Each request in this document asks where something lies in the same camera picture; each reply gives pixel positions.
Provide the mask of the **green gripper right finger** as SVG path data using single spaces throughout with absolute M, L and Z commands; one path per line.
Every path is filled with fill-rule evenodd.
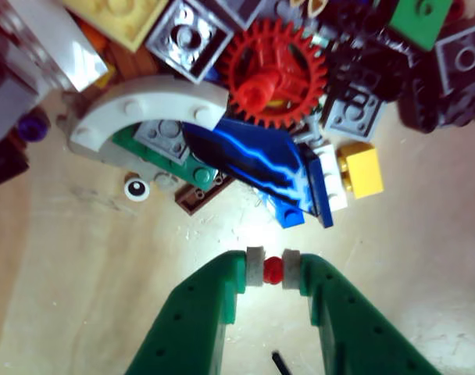
M 438 374 L 439 371 L 327 260 L 286 249 L 283 287 L 309 303 L 325 374 Z

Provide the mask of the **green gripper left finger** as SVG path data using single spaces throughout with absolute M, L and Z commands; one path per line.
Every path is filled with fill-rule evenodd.
M 219 374 L 237 296 L 263 284 L 262 246 L 218 255 L 176 286 L 127 374 Z

